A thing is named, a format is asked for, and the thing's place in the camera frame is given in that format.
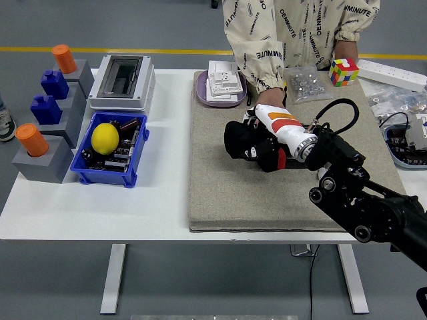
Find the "person's left hand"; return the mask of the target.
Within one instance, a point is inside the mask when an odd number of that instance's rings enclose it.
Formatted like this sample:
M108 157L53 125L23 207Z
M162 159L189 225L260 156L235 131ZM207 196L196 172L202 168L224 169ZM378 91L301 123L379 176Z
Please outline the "person's left hand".
M357 42L336 41L334 45L334 59L352 59L356 63L358 57Z

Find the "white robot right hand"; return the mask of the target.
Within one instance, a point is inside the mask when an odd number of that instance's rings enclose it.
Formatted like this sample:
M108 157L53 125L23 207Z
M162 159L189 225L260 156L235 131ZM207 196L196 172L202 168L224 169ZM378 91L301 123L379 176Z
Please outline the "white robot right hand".
M246 111L242 122L246 125L262 123L279 143L288 146L293 158L301 163L318 140L283 107L257 104Z

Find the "person's right hand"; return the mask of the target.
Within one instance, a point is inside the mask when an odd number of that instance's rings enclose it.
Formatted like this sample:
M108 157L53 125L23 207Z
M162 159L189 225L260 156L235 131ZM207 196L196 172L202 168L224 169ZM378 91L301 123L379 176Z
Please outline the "person's right hand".
M256 105L271 105L274 107L286 107L286 91L276 87L272 89L267 89L262 91L258 95L258 99L256 101Z

